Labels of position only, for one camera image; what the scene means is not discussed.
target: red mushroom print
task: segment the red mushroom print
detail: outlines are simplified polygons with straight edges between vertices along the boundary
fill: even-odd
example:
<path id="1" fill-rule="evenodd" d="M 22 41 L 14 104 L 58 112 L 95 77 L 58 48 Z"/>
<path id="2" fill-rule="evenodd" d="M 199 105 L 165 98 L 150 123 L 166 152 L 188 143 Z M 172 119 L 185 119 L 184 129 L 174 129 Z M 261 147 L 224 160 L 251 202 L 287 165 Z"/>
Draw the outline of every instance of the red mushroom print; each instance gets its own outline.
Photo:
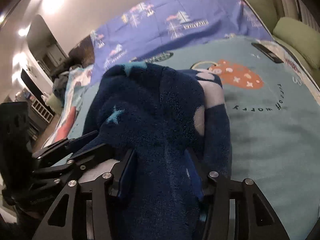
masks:
<path id="1" fill-rule="evenodd" d="M 244 89 L 260 89 L 264 83 L 260 76 L 248 67 L 221 59 L 209 70 L 221 78 L 222 84 L 229 84 Z"/>

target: bed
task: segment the bed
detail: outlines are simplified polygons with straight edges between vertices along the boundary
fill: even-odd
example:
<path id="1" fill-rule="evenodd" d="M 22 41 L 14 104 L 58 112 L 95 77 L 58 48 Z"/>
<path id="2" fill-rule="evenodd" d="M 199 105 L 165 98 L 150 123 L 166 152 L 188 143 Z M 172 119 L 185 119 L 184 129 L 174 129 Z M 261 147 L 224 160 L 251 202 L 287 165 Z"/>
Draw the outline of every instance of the bed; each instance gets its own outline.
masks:
<path id="1" fill-rule="evenodd" d="M 73 111 L 68 138 L 82 135 L 99 81 L 116 64 L 210 68 L 223 82 L 231 178 L 254 179 L 290 239 L 305 239 L 319 217 L 320 90 L 244 0 L 148 0 L 90 37 L 94 60 L 70 72 L 61 120 L 45 146 L 55 141 Z M 275 64 L 252 43 L 264 45 L 282 63 Z"/>

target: silver bolt head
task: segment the silver bolt head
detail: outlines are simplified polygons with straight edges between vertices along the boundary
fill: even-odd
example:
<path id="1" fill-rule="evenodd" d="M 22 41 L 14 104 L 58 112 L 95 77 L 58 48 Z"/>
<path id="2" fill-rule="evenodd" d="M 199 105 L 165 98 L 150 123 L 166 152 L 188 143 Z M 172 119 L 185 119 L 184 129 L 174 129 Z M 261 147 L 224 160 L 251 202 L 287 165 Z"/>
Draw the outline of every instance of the silver bolt head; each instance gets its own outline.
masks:
<path id="1" fill-rule="evenodd" d="M 247 185 L 253 185 L 253 180 L 252 180 L 252 179 L 245 179 L 244 182 L 245 182 Z"/>
<path id="2" fill-rule="evenodd" d="M 110 172 L 103 173 L 103 175 L 102 175 L 102 177 L 103 177 L 104 179 L 110 179 L 111 176 L 112 176 L 112 174 L 111 174 Z"/>
<path id="3" fill-rule="evenodd" d="M 210 171 L 210 172 L 209 172 L 209 176 L 210 176 L 211 178 L 216 178 L 216 177 L 219 176 L 219 173 L 217 173 L 216 171 Z"/>
<path id="4" fill-rule="evenodd" d="M 70 180 L 70 181 L 68 182 L 68 186 L 69 186 L 69 187 L 73 187 L 73 186 L 75 186 L 75 185 L 77 185 L 77 182 L 76 182 L 75 180 Z"/>

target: green cushion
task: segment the green cushion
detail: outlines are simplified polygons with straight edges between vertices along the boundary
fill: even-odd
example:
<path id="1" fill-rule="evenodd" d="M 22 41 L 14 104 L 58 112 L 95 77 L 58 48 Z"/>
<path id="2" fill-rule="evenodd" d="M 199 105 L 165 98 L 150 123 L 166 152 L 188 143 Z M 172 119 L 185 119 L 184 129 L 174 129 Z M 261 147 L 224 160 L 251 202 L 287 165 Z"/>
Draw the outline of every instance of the green cushion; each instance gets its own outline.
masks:
<path id="1" fill-rule="evenodd" d="M 57 114 L 62 113 L 62 103 L 60 99 L 58 99 L 53 93 L 49 96 L 46 103 L 47 106 L 50 106 L 53 111 L 55 111 Z"/>
<path id="2" fill-rule="evenodd" d="M 305 58 L 296 49 L 294 49 L 292 46 L 285 43 L 281 39 L 277 38 L 276 36 L 273 36 L 273 38 L 275 39 L 275 41 L 285 46 L 300 61 L 301 65 L 304 66 L 306 71 L 309 72 L 314 81 L 318 84 L 318 86 L 320 86 L 320 69 L 311 68 Z"/>
<path id="3" fill-rule="evenodd" d="M 275 28 L 278 17 L 272 0 L 247 0 L 270 32 Z"/>
<path id="4" fill-rule="evenodd" d="M 294 47 L 313 68 L 320 67 L 320 33 L 295 19 L 281 18 L 274 36 Z"/>

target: blue duvet cover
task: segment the blue duvet cover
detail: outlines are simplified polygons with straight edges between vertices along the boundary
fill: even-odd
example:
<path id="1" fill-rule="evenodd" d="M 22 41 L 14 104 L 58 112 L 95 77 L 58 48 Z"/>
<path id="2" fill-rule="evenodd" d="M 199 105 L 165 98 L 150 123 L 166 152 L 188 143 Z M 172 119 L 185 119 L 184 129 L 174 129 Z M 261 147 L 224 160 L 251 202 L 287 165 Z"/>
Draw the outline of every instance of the blue duvet cover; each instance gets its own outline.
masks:
<path id="1" fill-rule="evenodd" d="M 235 35 L 273 40 L 244 0 L 141 2 L 91 33 L 91 84 L 115 64 Z"/>

